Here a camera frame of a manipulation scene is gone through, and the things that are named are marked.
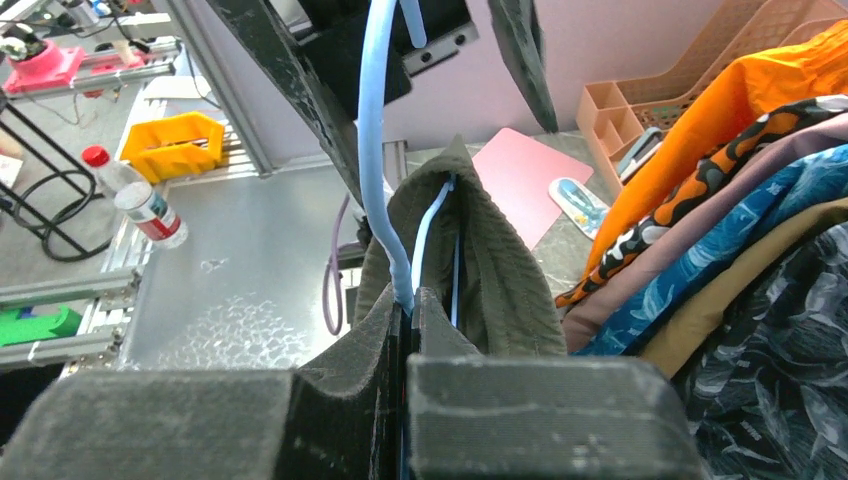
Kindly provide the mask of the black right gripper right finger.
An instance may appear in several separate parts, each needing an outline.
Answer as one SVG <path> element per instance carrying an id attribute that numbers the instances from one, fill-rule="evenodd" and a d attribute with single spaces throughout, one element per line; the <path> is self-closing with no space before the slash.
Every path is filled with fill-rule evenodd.
<path id="1" fill-rule="evenodd" d="M 631 357 L 480 353 L 417 292 L 406 362 L 416 479 L 702 479 L 681 402 Z"/>

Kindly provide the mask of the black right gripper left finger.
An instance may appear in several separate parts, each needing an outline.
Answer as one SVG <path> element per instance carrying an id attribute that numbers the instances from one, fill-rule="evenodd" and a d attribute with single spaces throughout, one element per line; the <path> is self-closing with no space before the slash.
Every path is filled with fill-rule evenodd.
<path id="1" fill-rule="evenodd" d="M 380 479 L 393 444 L 390 291 L 292 370 L 89 371 L 59 380 L 5 448 L 5 479 Z"/>

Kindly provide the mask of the blue wire hanger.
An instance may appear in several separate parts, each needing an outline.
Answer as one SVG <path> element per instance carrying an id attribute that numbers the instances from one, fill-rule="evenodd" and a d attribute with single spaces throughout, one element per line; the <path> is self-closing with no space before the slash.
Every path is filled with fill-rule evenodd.
<path id="1" fill-rule="evenodd" d="M 389 259 L 393 298 L 401 318 L 410 324 L 415 309 L 414 293 L 421 286 L 426 241 L 431 225 L 456 187 L 450 177 L 424 212 L 417 228 L 413 254 L 409 256 L 391 224 L 384 191 L 383 109 L 388 49 L 396 1 L 372 1 L 366 18 L 359 74 L 357 153 L 361 204 L 372 232 Z"/>

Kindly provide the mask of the olive green shorts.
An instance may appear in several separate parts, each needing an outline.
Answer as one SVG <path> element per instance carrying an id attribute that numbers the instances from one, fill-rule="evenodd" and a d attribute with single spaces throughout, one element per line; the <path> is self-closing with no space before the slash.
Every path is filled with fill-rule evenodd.
<path id="1" fill-rule="evenodd" d="M 389 200 L 388 215 L 405 249 L 414 250 L 419 224 L 449 179 L 456 184 L 428 230 L 422 286 L 445 309 L 457 293 L 459 329 L 483 354 L 566 354 L 545 275 L 484 189 L 461 136 L 413 171 Z"/>

